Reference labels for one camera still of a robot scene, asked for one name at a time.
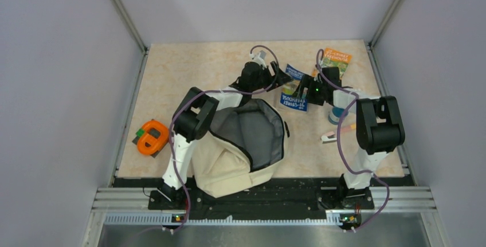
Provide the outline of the blue and white booklet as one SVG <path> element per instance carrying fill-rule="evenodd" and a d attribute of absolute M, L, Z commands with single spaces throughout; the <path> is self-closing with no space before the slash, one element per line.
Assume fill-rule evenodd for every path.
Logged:
<path fill-rule="evenodd" d="M 287 64 L 285 73 L 292 78 L 292 81 L 285 83 L 281 88 L 281 93 L 277 97 L 276 105 L 283 110 L 307 112 L 308 101 L 305 99 L 306 91 L 303 92 L 303 98 L 294 97 L 293 95 L 298 90 L 299 84 L 305 73 L 297 70 L 290 64 Z"/>

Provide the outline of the orange paperback book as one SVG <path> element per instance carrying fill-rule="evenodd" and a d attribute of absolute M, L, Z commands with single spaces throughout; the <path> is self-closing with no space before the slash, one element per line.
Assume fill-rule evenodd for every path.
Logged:
<path fill-rule="evenodd" d="M 322 69 L 324 67 L 337 67 L 339 69 L 340 79 L 343 78 L 351 60 L 352 55 L 331 48 L 319 49 L 316 54 L 316 61 Z"/>

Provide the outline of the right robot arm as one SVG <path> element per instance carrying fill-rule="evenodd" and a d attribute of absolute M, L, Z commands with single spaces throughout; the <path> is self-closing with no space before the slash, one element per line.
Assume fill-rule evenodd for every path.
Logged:
<path fill-rule="evenodd" d="M 355 115 L 355 135 L 359 148 L 341 180 L 336 201 L 343 208 L 351 208 L 359 201 L 358 190 L 369 187 L 379 164 L 405 141 L 405 129 L 398 100 L 394 96 L 374 96 L 350 87 L 343 87 L 337 67 L 318 67 L 315 76 L 304 74 L 294 97 L 308 103 L 325 103 L 342 109 L 338 130 L 347 113 Z"/>

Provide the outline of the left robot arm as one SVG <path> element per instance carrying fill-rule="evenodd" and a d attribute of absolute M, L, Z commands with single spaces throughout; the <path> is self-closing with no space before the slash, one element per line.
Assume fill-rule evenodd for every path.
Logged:
<path fill-rule="evenodd" d="M 249 61 L 240 76 L 229 86 L 203 91 L 191 87 L 173 114 L 169 125 L 171 162 L 162 176 L 164 190 L 162 202 L 171 209 L 183 204 L 187 169 L 196 144 L 210 129 L 217 111 L 237 108 L 247 103 L 253 95 L 272 91 L 292 80 L 280 69 L 277 61 L 269 66 Z"/>

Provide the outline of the beige canvas backpack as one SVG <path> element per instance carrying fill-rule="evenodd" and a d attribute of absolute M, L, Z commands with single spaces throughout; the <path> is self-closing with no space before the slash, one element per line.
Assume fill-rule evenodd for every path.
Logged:
<path fill-rule="evenodd" d="M 197 187 L 213 198 L 268 182 L 288 155 L 288 125 L 263 99 L 215 113 L 191 165 Z"/>

